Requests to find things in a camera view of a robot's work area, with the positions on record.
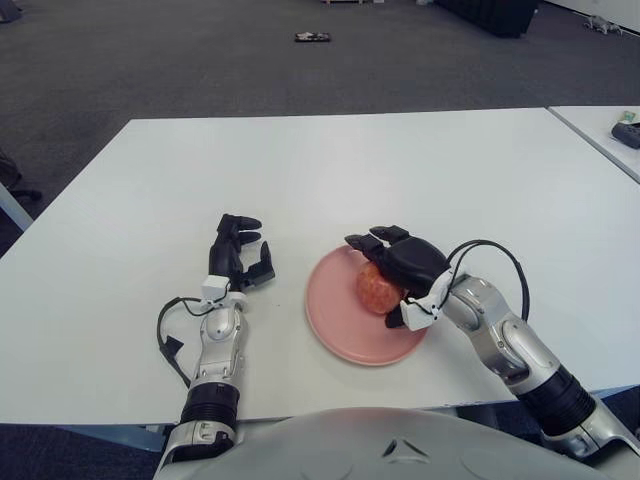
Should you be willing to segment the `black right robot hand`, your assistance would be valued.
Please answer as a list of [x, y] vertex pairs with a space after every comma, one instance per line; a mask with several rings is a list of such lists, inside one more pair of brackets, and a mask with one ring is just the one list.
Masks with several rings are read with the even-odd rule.
[[387, 328], [417, 331], [438, 318], [453, 280], [450, 262], [438, 248], [396, 225], [375, 226], [366, 235], [346, 236], [345, 242], [404, 291], [399, 304], [385, 315]]

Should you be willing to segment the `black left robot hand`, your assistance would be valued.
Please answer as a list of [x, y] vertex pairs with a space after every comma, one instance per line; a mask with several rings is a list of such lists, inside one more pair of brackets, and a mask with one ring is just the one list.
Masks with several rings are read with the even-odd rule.
[[264, 241], [260, 248], [260, 260], [247, 269], [240, 254], [246, 245], [261, 239], [262, 223], [251, 217], [224, 214], [217, 227], [217, 237], [210, 247], [208, 273], [226, 277], [229, 289], [244, 292], [275, 278], [271, 252]]

